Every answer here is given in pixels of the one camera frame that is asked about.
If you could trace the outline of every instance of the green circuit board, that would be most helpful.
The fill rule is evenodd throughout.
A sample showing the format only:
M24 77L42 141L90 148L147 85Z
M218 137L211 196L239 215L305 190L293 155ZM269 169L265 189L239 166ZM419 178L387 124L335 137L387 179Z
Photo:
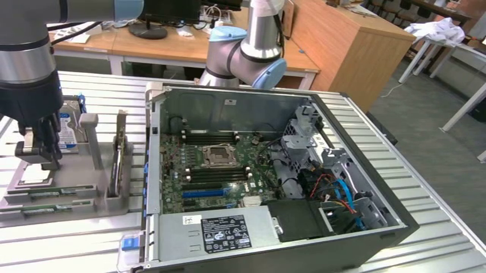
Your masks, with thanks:
M203 147L187 145L180 136L162 134L160 153L163 157L162 190L163 213L180 213L187 209L238 208L245 196L261 196L262 201L275 200L278 177L269 160L255 163L259 150L267 142L251 143L254 135L240 134L240 141L231 145L236 157L236 167L250 167L253 177L247 180L222 182L226 195L223 197L183 198L183 184L187 184L186 169L202 169L204 164ZM194 200L194 206L184 206L184 200Z

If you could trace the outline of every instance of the warning label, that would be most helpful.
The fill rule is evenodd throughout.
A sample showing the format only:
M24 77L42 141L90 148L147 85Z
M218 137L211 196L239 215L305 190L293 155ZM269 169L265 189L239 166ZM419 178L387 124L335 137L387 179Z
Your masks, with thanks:
M200 225L207 253L251 247L243 215L202 219Z

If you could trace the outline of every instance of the slotted metal table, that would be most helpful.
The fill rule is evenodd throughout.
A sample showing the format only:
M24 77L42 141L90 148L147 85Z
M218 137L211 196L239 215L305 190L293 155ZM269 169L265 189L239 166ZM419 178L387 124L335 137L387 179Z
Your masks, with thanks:
M87 97L87 111L100 116L96 128L100 142L111 142L114 138L119 109L128 111L128 140L135 144L130 213L0 229L0 272L116 272L122 235L140 229L146 150L144 91L147 82L160 79L75 72L60 72L59 77L63 93L83 93ZM349 98L337 93L319 92L319 96L421 225L402 244L385 249L359 268L346 272L486 272L485 244L363 112ZM333 131L325 129L325 132L335 146L339 146ZM4 195L20 163L14 156L19 140L18 123L3 118L0 196Z

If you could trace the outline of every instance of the monitor stand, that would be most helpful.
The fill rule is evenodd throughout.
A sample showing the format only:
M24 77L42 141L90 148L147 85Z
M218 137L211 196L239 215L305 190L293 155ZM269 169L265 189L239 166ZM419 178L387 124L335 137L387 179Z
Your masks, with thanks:
M167 30L162 26L151 25L151 21L147 20L146 24L136 23L128 26L128 31L136 37L158 40L163 39L167 36Z

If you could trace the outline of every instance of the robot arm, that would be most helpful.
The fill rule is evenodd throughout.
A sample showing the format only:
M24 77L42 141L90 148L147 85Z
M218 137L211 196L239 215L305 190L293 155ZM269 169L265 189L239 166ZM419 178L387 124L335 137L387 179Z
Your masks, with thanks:
M285 0L251 0L249 30L228 26L212 30L200 85L238 87L242 80L257 89L277 86L287 68L275 19L283 4Z
M143 0L6 0L0 8L0 113L24 136L15 155L58 165L63 106L47 23L136 18Z

